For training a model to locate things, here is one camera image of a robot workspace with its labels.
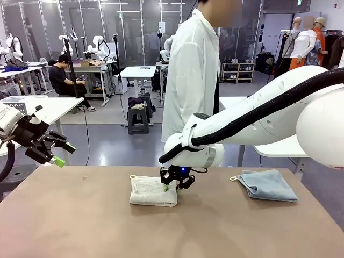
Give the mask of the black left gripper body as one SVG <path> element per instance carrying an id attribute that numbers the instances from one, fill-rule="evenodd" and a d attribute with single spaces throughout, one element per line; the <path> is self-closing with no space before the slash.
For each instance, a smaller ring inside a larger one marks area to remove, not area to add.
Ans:
<path id="1" fill-rule="evenodd" d="M 39 125 L 31 124 L 29 116 L 23 116 L 17 122 L 17 143 L 30 147 L 33 142 L 44 135 L 49 125 L 41 120 Z"/>

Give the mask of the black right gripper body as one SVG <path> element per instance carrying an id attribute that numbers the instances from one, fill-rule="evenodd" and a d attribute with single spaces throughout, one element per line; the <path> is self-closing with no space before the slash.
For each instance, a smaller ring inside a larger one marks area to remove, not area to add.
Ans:
<path id="1" fill-rule="evenodd" d="M 190 176 L 190 167 L 161 167 L 161 180 L 185 180 Z"/>

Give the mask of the white towel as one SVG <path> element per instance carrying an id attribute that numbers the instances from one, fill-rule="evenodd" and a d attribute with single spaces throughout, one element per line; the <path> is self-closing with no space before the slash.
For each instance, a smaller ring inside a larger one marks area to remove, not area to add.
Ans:
<path id="1" fill-rule="evenodd" d="M 177 184 L 161 183 L 159 177 L 131 175 L 131 195 L 129 203 L 144 206 L 174 207 L 177 205 Z"/>

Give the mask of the light blue towel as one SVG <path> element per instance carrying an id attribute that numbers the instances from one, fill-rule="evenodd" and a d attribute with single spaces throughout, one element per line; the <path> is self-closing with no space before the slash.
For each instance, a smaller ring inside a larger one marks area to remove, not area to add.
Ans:
<path id="1" fill-rule="evenodd" d="M 261 172 L 243 170 L 240 175 L 230 177 L 230 181 L 239 181 L 246 188 L 250 198 L 298 202 L 297 195 L 276 169 Z"/>

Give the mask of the dark grey perforated basket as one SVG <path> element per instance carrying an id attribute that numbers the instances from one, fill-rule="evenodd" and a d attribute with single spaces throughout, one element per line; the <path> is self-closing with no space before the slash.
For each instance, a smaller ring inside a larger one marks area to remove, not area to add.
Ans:
<path id="1" fill-rule="evenodd" d="M 25 97 L 23 96 L 9 96 L 0 100 L 1 103 L 19 110 L 22 114 L 27 114 L 25 104 Z"/>

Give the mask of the white side table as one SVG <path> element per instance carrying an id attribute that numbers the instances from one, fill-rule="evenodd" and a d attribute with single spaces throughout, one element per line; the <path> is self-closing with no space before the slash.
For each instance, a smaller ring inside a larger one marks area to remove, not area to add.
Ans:
<path id="1" fill-rule="evenodd" d="M 246 100 L 247 97 L 245 96 L 220 97 L 220 106 L 222 109 L 232 109 L 237 103 Z M 272 144 L 253 147 L 258 154 L 265 157 L 298 158 L 294 174 L 303 176 L 305 172 L 305 161 L 309 157 L 299 145 L 296 135 Z"/>
<path id="2" fill-rule="evenodd" d="M 23 96 L 27 114 L 32 114 L 35 107 L 42 106 L 42 109 L 36 113 L 36 116 L 49 125 L 50 130 L 55 130 L 63 134 L 60 118 L 66 113 L 77 107 L 83 101 L 83 98 L 73 97 L 48 97 L 48 96 Z M 65 164 L 69 163 L 69 153 L 59 147 L 52 148 L 52 153 L 63 159 Z"/>

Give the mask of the seated person in black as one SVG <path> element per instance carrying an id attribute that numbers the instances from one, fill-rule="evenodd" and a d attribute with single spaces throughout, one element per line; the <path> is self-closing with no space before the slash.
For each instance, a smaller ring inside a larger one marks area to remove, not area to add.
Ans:
<path id="1" fill-rule="evenodd" d="M 65 69 L 69 67 L 69 58 L 68 55 L 62 54 L 59 56 L 59 59 L 55 64 L 53 64 L 49 70 L 49 80 L 52 85 L 52 88 L 55 92 L 59 95 L 66 95 L 76 97 L 74 82 L 67 78 L 65 73 Z M 83 97 L 84 101 L 79 106 L 79 109 L 84 111 L 85 109 L 90 112 L 95 112 L 96 108 L 93 107 L 86 99 L 85 99 L 85 82 L 76 80 L 76 89 L 77 94 L 79 97 Z"/>

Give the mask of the white lab table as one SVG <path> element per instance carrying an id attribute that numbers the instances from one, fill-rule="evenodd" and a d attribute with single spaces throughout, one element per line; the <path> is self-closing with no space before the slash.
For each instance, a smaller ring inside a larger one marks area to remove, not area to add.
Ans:
<path id="1" fill-rule="evenodd" d="M 5 72 L 2 69 L 0 70 L 0 83 L 5 81 L 12 86 L 15 86 L 16 81 L 18 81 L 21 95 L 44 95 L 48 93 L 47 83 L 41 66 L 29 66 L 22 71 Z"/>
<path id="2" fill-rule="evenodd" d="M 98 66 L 81 66 L 74 64 L 74 72 L 77 77 L 85 79 L 86 98 L 102 99 L 101 107 L 104 107 L 114 95 L 113 76 L 111 65 L 100 63 Z"/>

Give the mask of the grey step stool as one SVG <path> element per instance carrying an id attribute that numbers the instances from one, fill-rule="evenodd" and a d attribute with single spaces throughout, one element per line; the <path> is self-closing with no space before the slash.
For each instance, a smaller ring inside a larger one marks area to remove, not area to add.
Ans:
<path id="1" fill-rule="evenodd" d="M 150 117 L 147 108 L 142 110 L 129 109 L 128 118 L 128 134 L 148 134 Z"/>

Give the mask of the black step stool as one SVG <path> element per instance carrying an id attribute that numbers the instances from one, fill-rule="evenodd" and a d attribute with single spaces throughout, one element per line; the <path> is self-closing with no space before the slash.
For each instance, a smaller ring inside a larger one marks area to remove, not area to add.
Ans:
<path id="1" fill-rule="evenodd" d="M 139 97 L 144 100 L 147 109 L 147 119 L 151 124 L 151 118 L 153 117 L 154 112 L 156 111 L 155 106 L 152 104 L 150 93 L 146 92 L 144 94 L 139 94 Z"/>

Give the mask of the grey clothes heap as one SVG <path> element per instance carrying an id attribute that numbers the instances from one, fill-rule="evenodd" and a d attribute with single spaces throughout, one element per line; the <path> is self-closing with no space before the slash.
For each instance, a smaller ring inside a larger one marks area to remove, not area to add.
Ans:
<path id="1" fill-rule="evenodd" d="M 20 68 L 20 69 L 28 69 L 28 65 L 26 63 L 19 61 L 18 59 L 8 60 L 6 63 L 6 66 L 7 67 L 16 67 L 16 68 Z"/>

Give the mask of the black tripod pole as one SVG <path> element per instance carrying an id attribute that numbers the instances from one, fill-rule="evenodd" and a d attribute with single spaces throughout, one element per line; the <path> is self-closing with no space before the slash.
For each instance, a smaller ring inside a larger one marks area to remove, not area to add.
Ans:
<path id="1" fill-rule="evenodd" d="M 71 56 L 70 56 L 69 52 L 67 52 L 67 56 L 68 56 L 68 60 L 69 60 L 68 61 L 68 63 L 69 63 L 69 70 L 70 70 L 70 75 L 71 75 L 72 82 L 73 82 L 73 85 L 74 85 L 75 95 L 76 95 L 76 98 L 79 98 L 78 91 L 77 91 L 77 82 L 76 82 L 73 62 L 72 62 L 72 59 L 71 59 Z"/>
<path id="2" fill-rule="evenodd" d="M 115 50 L 116 50 L 116 64 L 118 69 L 118 92 L 119 94 L 123 94 L 123 86 L 121 81 L 121 72 L 120 72 L 120 63 L 119 63 L 119 52 L 118 52 L 118 40 L 117 40 L 118 34 L 115 33 L 113 35 L 113 41 L 115 44 Z"/>

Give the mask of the pile of dark clothes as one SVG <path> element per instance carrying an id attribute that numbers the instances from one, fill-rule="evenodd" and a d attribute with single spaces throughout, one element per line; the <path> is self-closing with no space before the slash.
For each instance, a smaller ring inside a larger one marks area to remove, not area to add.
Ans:
<path id="1" fill-rule="evenodd" d="M 146 107 L 145 101 L 140 97 L 129 97 L 128 108 L 132 110 L 143 110 Z"/>

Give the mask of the person in white coat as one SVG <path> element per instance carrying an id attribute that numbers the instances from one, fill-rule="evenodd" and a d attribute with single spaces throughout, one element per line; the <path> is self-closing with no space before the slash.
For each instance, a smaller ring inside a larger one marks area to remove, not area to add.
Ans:
<path id="1" fill-rule="evenodd" d="M 219 37 L 216 27 L 240 23 L 242 0 L 198 0 L 177 29 L 170 49 L 162 142 L 181 133 L 194 113 L 219 112 Z"/>

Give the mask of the white height-adjustable desk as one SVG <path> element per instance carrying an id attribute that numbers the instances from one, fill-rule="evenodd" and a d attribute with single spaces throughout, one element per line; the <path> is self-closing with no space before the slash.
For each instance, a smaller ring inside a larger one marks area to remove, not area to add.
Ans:
<path id="1" fill-rule="evenodd" d="M 126 67 L 121 72 L 121 78 L 134 79 L 135 97 L 139 97 L 138 80 L 144 79 L 144 78 L 152 78 L 154 76 L 155 70 L 156 70 L 155 66 L 129 66 L 129 67 Z M 149 129 L 153 126 L 154 124 L 151 122 L 151 124 L 149 124 Z"/>

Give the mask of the wooden shoe shelf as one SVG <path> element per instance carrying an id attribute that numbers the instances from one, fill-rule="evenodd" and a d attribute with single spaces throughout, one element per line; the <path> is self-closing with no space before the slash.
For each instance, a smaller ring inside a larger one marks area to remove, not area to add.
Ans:
<path id="1" fill-rule="evenodd" d="M 221 67 L 220 82 L 241 83 L 252 82 L 254 63 L 223 63 Z"/>

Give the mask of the black bags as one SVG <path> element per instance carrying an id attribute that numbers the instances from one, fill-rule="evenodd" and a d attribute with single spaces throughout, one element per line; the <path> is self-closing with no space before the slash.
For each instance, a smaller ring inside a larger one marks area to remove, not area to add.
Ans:
<path id="1" fill-rule="evenodd" d="M 270 75 L 274 67 L 274 55 L 270 52 L 259 53 L 255 59 L 255 70 Z"/>

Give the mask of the black tripod with white board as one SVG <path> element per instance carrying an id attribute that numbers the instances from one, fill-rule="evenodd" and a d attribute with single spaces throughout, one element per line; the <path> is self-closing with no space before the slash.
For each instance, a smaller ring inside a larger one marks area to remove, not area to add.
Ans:
<path id="1" fill-rule="evenodd" d="M 291 58 L 288 57 L 290 46 L 292 43 L 292 33 L 291 30 L 281 30 L 282 41 L 279 47 L 279 54 L 275 61 L 275 66 L 273 68 L 274 78 L 286 73 L 289 70 L 289 65 L 291 63 Z"/>

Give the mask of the mannequin white top orange trousers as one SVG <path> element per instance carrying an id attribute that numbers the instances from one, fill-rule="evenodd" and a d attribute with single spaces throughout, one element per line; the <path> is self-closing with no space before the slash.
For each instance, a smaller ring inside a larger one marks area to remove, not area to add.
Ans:
<path id="1" fill-rule="evenodd" d="M 313 30 L 314 17 L 304 16 L 302 21 L 304 30 L 295 39 L 294 48 L 290 55 L 291 63 L 289 70 L 305 65 L 306 57 L 317 41 L 317 34 Z"/>

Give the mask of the mannequin orange shirt beige hat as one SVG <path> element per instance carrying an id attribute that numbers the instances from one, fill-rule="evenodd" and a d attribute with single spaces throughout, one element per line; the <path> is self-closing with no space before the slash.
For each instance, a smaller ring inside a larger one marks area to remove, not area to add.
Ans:
<path id="1" fill-rule="evenodd" d="M 322 29 L 325 27 L 326 20 L 324 17 L 318 17 L 314 21 L 314 32 L 317 35 L 317 39 L 313 45 L 313 48 L 306 57 L 306 65 L 322 66 L 324 56 L 328 54 L 325 50 L 325 36 L 322 33 Z"/>

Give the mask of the rack of dark clothes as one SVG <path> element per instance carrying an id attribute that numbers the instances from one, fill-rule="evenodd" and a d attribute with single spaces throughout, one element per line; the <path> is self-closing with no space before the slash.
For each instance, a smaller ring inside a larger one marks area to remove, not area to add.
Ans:
<path id="1" fill-rule="evenodd" d="M 338 67 L 344 50 L 344 31 L 327 30 L 325 33 L 325 50 L 322 66 L 327 69 Z"/>

